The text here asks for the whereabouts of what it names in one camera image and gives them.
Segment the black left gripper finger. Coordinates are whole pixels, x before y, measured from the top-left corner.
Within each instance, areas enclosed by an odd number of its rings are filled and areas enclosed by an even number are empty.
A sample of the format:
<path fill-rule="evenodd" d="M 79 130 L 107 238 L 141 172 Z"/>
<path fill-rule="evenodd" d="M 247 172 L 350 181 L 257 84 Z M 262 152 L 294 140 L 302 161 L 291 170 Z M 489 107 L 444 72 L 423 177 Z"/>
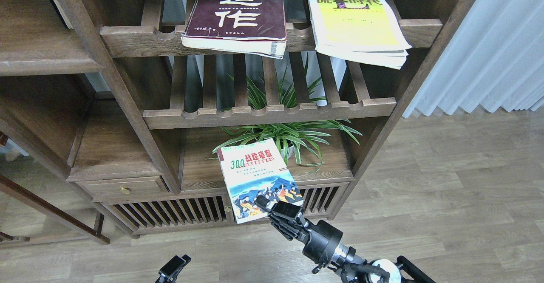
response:
<path fill-rule="evenodd" d="M 190 263 L 192 258 L 189 255 L 179 257 L 175 255 L 158 271 L 159 282 L 175 282 L 182 269 Z"/>

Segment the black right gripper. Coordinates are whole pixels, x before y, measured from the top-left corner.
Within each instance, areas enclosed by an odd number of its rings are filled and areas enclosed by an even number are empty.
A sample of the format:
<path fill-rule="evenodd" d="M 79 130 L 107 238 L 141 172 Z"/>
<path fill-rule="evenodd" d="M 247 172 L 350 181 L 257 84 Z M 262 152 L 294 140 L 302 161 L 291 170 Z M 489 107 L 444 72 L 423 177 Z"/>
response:
<path fill-rule="evenodd" d="M 303 254 L 315 264 L 329 264 L 343 236 L 340 229 L 320 220 L 317 224 L 303 224 L 301 206 L 288 202 L 273 202 L 264 195 L 256 197 L 256 205 L 270 215 L 272 226 L 287 240 L 298 240 L 304 244 Z"/>

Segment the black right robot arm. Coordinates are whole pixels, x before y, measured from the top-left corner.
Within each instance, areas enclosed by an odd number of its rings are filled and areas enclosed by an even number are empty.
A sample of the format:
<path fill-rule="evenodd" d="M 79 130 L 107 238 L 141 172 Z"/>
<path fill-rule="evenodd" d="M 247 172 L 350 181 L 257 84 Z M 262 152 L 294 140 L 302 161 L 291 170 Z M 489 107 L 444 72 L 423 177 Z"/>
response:
<path fill-rule="evenodd" d="M 303 254 L 317 266 L 332 270 L 343 283 L 433 283 L 428 275 L 404 256 L 394 263 L 387 259 L 368 262 L 356 254 L 356 249 L 341 243 L 342 231 L 320 220 L 313 224 L 305 219 L 303 208 L 287 202 L 273 202 L 265 196 L 256 198 L 256 205 L 267 211 L 271 224 L 287 240 L 303 242 Z"/>

